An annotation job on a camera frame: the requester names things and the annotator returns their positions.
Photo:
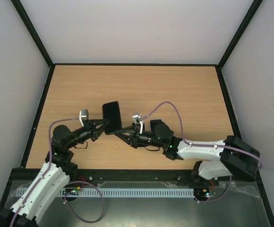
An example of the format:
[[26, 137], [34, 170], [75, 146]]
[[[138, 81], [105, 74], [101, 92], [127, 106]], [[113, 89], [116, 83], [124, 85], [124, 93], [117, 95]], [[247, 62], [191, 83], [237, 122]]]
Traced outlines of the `white-edged black phone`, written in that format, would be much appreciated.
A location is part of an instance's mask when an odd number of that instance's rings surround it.
[[150, 131], [151, 132], [154, 132], [155, 130], [155, 127], [162, 123], [162, 120], [161, 119], [153, 119], [153, 120], [150, 120]]

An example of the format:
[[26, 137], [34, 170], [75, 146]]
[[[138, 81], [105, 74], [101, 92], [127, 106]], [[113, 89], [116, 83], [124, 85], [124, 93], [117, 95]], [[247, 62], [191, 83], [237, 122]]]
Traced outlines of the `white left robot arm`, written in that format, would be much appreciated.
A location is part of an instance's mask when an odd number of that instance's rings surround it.
[[37, 227], [57, 194], [77, 180], [77, 164], [71, 161], [71, 148], [87, 140], [96, 141], [108, 125], [108, 119], [79, 117], [82, 127], [70, 131], [61, 120], [49, 127], [49, 151], [39, 173], [11, 208], [0, 211], [0, 227]]

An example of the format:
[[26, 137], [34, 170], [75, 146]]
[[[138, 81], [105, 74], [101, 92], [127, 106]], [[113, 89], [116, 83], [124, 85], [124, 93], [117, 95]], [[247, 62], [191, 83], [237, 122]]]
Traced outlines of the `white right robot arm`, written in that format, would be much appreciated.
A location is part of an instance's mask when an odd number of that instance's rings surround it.
[[184, 142], [164, 122], [155, 124], [150, 131], [132, 125], [116, 131], [115, 136], [133, 148], [162, 148], [163, 155], [170, 160], [198, 159], [192, 173], [196, 185], [224, 176], [245, 182], [256, 179], [260, 152], [236, 136], [213, 142]]

